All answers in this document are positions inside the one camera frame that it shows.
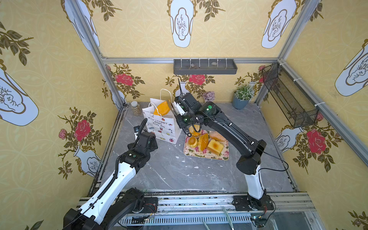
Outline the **long golden bread loaf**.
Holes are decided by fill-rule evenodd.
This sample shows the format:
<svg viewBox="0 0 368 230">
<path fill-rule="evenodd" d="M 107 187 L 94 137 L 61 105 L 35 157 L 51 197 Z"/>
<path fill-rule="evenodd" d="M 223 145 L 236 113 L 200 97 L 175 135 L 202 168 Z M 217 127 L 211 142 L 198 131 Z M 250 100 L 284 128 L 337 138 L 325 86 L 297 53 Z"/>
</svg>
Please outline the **long golden bread loaf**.
<svg viewBox="0 0 368 230">
<path fill-rule="evenodd" d="M 167 103 L 167 101 L 163 101 L 161 103 L 159 103 L 158 105 L 155 105 L 155 109 L 153 114 L 156 116 L 165 116 L 170 112 L 170 108 L 169 105 Z"/>
</svg>

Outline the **white printed paper bag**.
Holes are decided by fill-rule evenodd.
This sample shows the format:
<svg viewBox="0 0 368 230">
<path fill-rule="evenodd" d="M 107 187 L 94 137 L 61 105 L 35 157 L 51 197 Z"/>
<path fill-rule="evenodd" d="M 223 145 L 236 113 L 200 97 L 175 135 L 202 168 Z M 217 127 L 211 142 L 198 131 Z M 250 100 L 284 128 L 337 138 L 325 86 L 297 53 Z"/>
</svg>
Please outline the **white printed paper bag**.
<svg viewBox="0 0 368 230">
<path fill-rule="evenodd" d="M 179 128 L 174 116 L 172 99 L 172 95 L 167 89 L 161 89 L 160 98 L 151 98 L 148 107 L 143 108 L 142 112 L 147 119 L 146 126 L 148 132 L 154 133 L 158 140 L 176 144 L 182 130 Z M 163 101 L 167 101 L 171 111 L 165 116 L 154 115 L 155 105 Z"/>
</svg>

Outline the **small round yellow bun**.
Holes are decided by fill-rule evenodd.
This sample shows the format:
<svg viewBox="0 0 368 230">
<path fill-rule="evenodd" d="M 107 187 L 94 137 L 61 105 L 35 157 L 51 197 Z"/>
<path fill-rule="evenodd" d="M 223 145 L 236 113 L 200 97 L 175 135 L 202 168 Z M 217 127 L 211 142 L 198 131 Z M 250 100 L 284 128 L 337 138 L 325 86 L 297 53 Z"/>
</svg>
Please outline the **small round yellow bun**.
<svg viewBox="0 0 368 230">
<path fill-rule="evenodd" d="M 196 137 L 190 137 L 187 143 L 188 146 L 191 148 L 196 148 L 198 146 L 198 140 Z"/>
</svg>

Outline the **striped twisted bread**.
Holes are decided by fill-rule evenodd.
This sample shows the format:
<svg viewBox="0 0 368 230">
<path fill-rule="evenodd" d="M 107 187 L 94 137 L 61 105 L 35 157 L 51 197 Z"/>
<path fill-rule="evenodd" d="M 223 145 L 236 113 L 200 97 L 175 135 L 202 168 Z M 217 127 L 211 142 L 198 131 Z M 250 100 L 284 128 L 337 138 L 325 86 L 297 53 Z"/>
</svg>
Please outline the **striped twisted bread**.
<svg viewBox="0 0 368 230">
<path fill-rule="evenodd" d="M 200 151 L 204 151 L 207 148 L 208 144 L 209 144 L 209 135 L 208 135 L 208 133 L 206 133 L 206 134 L 204 134 L 204 135 L 202 135 L 198 138 L 198 149 Z"/>
</svg>

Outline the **seeded brown bun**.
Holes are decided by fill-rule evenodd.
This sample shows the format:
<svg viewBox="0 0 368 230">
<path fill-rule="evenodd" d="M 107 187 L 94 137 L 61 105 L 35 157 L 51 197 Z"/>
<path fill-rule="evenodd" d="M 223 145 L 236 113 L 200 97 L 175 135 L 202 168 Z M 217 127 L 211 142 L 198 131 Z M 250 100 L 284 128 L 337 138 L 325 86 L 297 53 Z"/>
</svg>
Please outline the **seeded brown bun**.
<svg viewBox="0 0 368 230">
<path fill-rule="evenodd" d="M 219 142 L 225 142 L 226 141 L 226 138 L 223 137 L 221 134 L 219 134 L 218 132 L 216 131 L 211 131 L 209 133 L 209 137 L 213 140 L 216 140 L 216 141 L 219 141 Z"/>
</svg>

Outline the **square yellow toast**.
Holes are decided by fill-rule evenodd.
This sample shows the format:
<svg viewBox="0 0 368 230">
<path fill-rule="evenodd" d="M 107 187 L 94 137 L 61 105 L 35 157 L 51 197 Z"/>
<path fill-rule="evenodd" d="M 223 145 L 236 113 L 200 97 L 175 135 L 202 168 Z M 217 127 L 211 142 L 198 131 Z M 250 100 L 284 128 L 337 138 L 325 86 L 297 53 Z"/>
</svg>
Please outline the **square yellow toast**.
<svg viewBox="0 0 368 230">
<path fill-rule="evenodd" d="M 222 150 L 224 148 L 224 145 L 222 143 L 220 143 L 217 140 L 212 139 L 208 146 L 207 146 L 207 150 L 212 152 L 213 154 L 220 156 Z"/>
</svg>

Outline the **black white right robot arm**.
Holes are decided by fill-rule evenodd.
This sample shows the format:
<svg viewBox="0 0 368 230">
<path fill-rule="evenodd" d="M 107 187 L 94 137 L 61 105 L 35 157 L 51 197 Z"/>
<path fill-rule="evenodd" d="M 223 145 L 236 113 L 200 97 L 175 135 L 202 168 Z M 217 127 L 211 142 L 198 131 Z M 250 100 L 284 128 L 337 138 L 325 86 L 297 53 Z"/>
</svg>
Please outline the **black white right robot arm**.
<svg viewBox="0 0 368 230">
<path fill-rule="evenodd" d="M 236 166 L 245 174 L 248 196 L 261 200 L 264 196 L 261 176 L 259 174 L 261 156 L 266 142 L 256 140 L 240 130 L 213 102 L 201 104 L 191 93 L 177 96 L 174 99 L 174 116 L 179 127 L 190 137 L 190 127 L 195 124 L 205 125 L 222 135 L 241 154 Z"/>
</svg>

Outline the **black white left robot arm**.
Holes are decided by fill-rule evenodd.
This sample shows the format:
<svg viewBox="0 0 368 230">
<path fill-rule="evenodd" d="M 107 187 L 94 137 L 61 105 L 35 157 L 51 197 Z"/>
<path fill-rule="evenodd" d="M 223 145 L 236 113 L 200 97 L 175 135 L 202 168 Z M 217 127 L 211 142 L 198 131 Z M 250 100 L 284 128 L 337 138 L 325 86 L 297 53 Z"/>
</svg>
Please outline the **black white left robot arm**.
<svg viewBox="0 0 368 230">
<path fill-rule="evenodd" d="M 109 230 L 125 215 L 144 210 L 144 193 L 131 188 L 120 200 L 116 200 L 125 185 L 150 159 L 150 153 L 158 148 L 152 132 L 138 134 L 136 141 L 128 145 L 128 151 L 120 155 L 115 170 L 99 190 L 78 210 L 70 209 L 63 219 L 65 230 Z"/>
</svg>

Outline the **small purple flower pot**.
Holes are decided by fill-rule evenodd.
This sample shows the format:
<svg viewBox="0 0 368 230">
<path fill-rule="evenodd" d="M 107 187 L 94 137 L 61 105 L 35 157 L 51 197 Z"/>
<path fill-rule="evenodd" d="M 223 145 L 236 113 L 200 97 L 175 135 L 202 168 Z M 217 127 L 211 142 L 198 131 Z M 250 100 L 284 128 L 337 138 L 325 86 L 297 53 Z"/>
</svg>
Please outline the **small purple flower pot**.
<svg viewBox="0 0 368 230">
<path fill-rule="evenodd" d="M 205 100 L 205 102 L 208 102 L 208 101 L 212 102 L 215 100 L 215 92 L 214 91 L 205 92 L 202 94 L 202 97 Z"/>
</svg>

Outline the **glass jar with sprinkles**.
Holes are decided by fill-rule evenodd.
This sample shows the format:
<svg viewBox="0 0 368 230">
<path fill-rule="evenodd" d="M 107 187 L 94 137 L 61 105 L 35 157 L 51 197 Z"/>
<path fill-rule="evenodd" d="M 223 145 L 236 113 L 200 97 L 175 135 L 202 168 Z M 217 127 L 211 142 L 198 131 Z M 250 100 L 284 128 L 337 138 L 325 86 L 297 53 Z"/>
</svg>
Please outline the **glass jar with sprinkles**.
<svg viewBox="0 0 368 230">
<path fill-rule="evenodd" d="M 140 116 L 142 114 L 141 107 L 137 101 L 131 102 L 131 108 L 135 116 Z"/>
</svg>

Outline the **floral rectangular tray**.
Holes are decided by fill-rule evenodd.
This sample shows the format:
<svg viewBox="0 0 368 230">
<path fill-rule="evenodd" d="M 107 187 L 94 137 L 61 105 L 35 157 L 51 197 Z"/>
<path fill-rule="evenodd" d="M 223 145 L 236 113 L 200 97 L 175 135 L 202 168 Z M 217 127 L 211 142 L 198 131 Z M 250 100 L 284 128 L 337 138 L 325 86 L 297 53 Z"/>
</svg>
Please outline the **floral rectangular tray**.
<svg viewBox="0 0 368 230">
<path fill-rule="evenodd" d="M 210 133 L 211 131 L 210 130 L 202 130 L 201 131 L 201 135 L 204 135 L 206 133 Z M 223 161 L 227 161 L 229 159 L 229 156 L 230 156 L 230 153 L 229 153 L 229 142 L 226 140 L 225 142 L 220 142 L 224 145 L 224 148 L 220 154 L 220 156 L 217 156 L 215 154 L 213 154 L 212 152 L 208 151 L 207 148 L 204 150 L 204 151 L 200 151 L 198 149 L 198 146 L 196 148 L 191 148 L 188 146 L 188 139 L 190 137 L 186 137 L 185 139 L 185 145 L 184 145 L 184 154 L 186 156 L 192 156 L 192 157 L 200 157 L 200 158 L 207 158 L 207 159 L 212 159 L 212 160 L 223 160 Z"/>
</svg>

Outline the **green plant blue pot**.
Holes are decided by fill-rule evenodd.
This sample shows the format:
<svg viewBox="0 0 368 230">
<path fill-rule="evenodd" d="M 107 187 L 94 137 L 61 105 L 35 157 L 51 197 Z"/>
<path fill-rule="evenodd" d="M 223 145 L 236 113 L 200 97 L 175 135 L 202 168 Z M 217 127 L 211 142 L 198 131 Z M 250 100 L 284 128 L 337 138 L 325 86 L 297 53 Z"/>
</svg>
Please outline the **green plant blue pot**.
<svg viewBox="0 0 368 230">
<path fill-rule="evenodd" d="M 254 97 L 255 91 L 250 85 L 241 85 L 234 91 L 232 105 L 234 108 L 244 109 Z"/>
</svg>

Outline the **grey wall shelf rack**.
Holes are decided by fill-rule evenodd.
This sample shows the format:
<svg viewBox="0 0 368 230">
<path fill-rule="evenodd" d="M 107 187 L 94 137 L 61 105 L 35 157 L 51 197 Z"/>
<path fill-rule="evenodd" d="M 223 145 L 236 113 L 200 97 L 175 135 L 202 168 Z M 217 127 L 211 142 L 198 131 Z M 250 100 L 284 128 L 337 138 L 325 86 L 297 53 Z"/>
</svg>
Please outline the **grey wall shelf rack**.
<svg viewBox="0 0 368 230">
<path fill-rule="evenodd" d="M 231 58 L 180 58 L 173 62 L 175 75 L 235 75 L 237 70 Z"/>
</svg>

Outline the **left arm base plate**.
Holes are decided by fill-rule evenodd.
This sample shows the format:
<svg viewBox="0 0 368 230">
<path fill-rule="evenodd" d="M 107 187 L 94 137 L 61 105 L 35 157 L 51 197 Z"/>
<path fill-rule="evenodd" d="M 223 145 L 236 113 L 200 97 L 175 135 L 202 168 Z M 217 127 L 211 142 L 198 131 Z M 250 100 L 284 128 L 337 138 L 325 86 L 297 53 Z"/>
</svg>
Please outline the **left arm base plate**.
<svg viewBox="0 0 368 230">
<path fill-rule="evenodd" d="M 139 209 L 135 209 L 130 214 L 152 214 L 158 210 L 158 198 L 157 197 L 145 197 L 143 206 Z"/>
</svg>

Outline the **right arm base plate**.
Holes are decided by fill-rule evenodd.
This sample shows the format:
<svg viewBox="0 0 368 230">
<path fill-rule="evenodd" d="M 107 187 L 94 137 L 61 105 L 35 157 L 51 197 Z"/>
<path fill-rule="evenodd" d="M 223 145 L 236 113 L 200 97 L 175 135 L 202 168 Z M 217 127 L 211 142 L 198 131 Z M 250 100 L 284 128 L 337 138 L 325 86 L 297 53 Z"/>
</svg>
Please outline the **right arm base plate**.
<svg viewBox="0 0 368 230">
<path fill-rule="evenodd" d="M 260 199 L 256 199 L 250 195 L 235 195 L 232 205 L 236 211 L 270 211 L 275 209 L 273 200 L 266 193 Z"/>
</svg>

